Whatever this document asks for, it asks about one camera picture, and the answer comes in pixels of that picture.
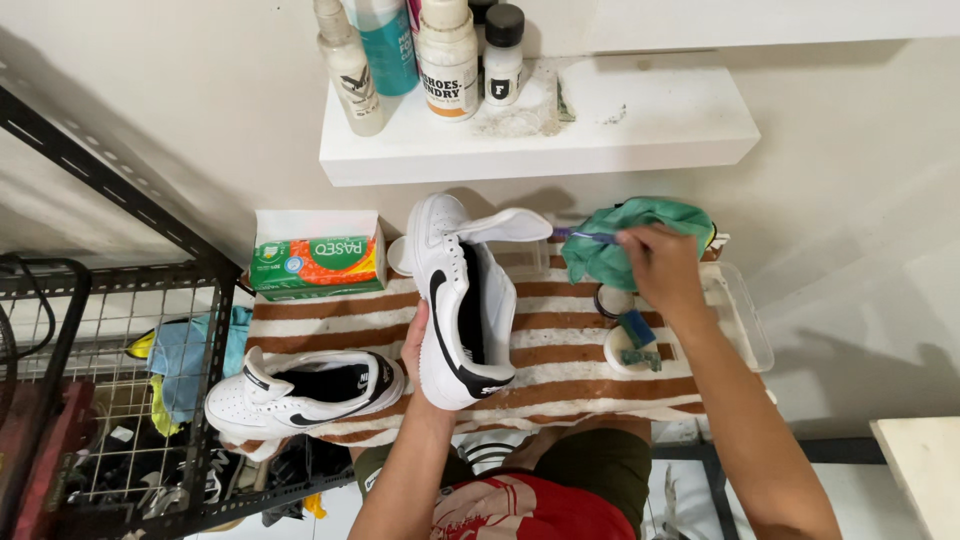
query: shoe insole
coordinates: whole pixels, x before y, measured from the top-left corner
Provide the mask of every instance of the shoe insole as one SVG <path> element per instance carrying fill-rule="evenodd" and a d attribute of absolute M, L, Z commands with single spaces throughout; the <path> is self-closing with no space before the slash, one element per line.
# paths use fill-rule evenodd
<path fill-rule="evenodd" d="M 364 395 L 370 383 L 369 371 L 366 364 L 352 364 L 325 371 L 285 371 L 273 378 L 294 385 L 289 396 L 337 404 Z"/>
<path fill-rule="evenodd" d="M 475 364 L 485 364 L 486 357 L 483 351 L 483 324 L 480 318 L 481 290 L 480 290 L 480 261 L 473 246 L 461 243 L 464 250 L 464 262 L 467 264 L 467 296 L 460 303 L 460 313 L 457 315 L 457 325 L 460 328 L 460 344 L 464 347 L 467 357 Z"/>

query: nike sneaker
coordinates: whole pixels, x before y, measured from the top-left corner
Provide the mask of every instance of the nike sneaker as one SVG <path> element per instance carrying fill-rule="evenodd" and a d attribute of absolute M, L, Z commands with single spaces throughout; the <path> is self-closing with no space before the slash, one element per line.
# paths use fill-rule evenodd
<path fill-rule="evenodd" d="M 553 227 L 529 209 L 471 220 L 455 197 L 434 193 L 407 222 L 412 260 L 430 319 L 420 347 L 420 382 L 430 403 L 458 410 L 506 386 L 516 290 L 486 242 L 546 238 Z"/>
<path fill-rule="evenodd" d="M 252 440 L 279 439 L 396 403 L 406 378 L 396 362 L 366 351 L 324 351 L 265 364 L 259 347 L 243 371 L 206 395 L 206 420 Z"/>

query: brown and white striped towel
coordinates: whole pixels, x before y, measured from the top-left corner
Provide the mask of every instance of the brown and white striped towel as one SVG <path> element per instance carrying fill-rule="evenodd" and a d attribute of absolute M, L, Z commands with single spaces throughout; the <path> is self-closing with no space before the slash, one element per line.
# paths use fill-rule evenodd
<path fill-rule="evenodd" d="M 562 244 L 551 240 L 550 270 L 535 281 L 516 282 L 511 335 L 516 377 L 461 411 L 456 432 L 533 430 L 591 417 L 670 421 L 704 413 L 676 335 L 649 307 L 640 310 L 657 335 L 663 370 L 625 376 L 608 365 L 603 343 L 613 324 L 593 306 L 598 283 L 586 279 L 571 285 L 559 255 Z M 363 349 L 400 361 L 419 297 L 413 279 L 394 273 L 380 292 L 290 302 L 257 297 L 247 348 L 259 346 L 267 362 L 337 349 Z M 392 442 L 412 392 L 408 382 L 396 404 L 320 426 L 310 434 L 347 446 Z"/>

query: tissue box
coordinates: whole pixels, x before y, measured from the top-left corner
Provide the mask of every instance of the tissue box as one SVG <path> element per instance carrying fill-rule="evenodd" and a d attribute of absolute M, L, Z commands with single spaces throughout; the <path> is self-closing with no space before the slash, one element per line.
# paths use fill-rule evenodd
<path fill-rule="evenodd" d="M 376 212 L 258 210 L 255 244 L 250 284 L 271 302 L 378 291 L 387 281 Z"/>

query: person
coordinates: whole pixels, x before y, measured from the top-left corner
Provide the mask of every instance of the person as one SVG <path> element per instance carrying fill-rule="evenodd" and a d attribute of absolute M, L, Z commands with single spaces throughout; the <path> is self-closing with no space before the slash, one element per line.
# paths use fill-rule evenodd
<path fill-rule="evenodd" d="M 639 293 L 684 348 L 717 454 L 756 537 L 840 538 L 800 445 L 704 303 L 695 238 L 653 226 L 621 231 L 617 241 Z M 416 390 L 396 442 L 351 449 L 366 499 L 349 539 L 639 538 L 650 423 L 587 420 L 546 428 L 494 476 L 476 479 L 451 453 L 455 411 L 433 406 L 420 391 L 425 307 L 420 301 L 402 350 Z"/>

